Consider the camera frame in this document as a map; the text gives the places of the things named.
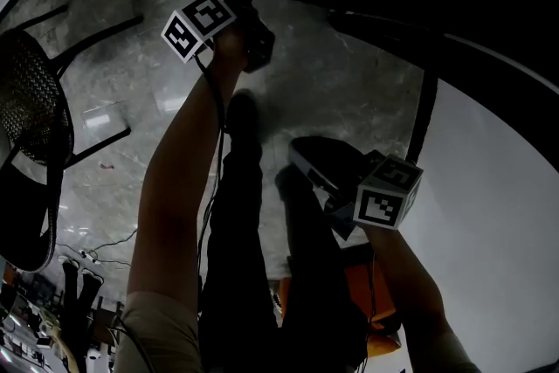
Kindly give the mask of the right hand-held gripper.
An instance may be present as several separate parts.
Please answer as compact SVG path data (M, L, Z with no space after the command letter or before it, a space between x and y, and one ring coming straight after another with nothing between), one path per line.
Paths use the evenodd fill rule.
M328 193L325 214L332 229L348 239L358 225L395 230L414 204L424 171L378 150L362 153L325 136L297 137L288 161Z

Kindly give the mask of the person's right forearm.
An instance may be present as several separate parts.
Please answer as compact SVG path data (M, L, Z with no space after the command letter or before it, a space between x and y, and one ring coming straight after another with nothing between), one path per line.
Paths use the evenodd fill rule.
M362 228L383 272L409 346L432 342L452 329L441 293L399 231Z

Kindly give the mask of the orange bag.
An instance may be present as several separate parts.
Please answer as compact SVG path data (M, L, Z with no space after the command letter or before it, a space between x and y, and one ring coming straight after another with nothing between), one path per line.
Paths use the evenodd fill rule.
M288 261L291 274L280 282L281 334L295 360L356 368L400 348L401 320L370 246L314 242Z

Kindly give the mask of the black wicker chair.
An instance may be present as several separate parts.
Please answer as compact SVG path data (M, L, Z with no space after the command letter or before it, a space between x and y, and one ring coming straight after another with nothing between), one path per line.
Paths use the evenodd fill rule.
M65 170L131 133L125 128L75 153L60 79L81 52L143 17L97 32L50 59L27 29L68 9L62 5L0 34L0 126L12 144L0 162L0 257L28 273L39 273L52 261Z

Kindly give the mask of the person's beige shirt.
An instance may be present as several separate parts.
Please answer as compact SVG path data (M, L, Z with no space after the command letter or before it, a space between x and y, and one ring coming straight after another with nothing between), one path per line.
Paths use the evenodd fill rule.
M285 354L242 348L237 356L205 368L197 318L176 300L140 292L128 296L122 316L125 334L117 349L114 373L356 373L348 361L335 361L334 351L308 359L292 349Z

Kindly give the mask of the person's right black shoe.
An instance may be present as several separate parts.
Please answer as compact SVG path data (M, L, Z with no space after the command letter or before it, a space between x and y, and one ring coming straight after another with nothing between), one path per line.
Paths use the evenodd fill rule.
M275 177L275 185L281 198L294 195L308 186L307 178L293 164L281 169Z

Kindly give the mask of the person's black trousers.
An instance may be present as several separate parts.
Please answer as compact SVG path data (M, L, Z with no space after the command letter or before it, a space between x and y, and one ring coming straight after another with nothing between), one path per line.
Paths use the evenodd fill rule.
M231 361L226 358L237 356L242 348L287 353L282 322L273 313L259 239L261 154L258 139L232 139L224 159L210 218L208 272L201 298L199 341L205 368L224 361L229 369ZM303 190L280 199L290 256L300 246L336 241L309 181Z

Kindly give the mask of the person's left forearm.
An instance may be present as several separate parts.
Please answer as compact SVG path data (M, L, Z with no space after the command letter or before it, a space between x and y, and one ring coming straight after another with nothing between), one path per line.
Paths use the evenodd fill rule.
M128 292L151 292L197 310L197 213L218 138L213 90L227 103L247 64L245 37L232 24L214 37L200 77L153 154L141 188Z

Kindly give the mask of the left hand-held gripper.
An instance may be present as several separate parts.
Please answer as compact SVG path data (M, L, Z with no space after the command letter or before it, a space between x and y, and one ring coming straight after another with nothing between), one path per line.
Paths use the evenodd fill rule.
M273 54L274 34L261 21L253 0L192 0L174 10L161 37L183 62L193 59L213 38L230 24L238 24L245 34L247 66L253 73L267 66Z

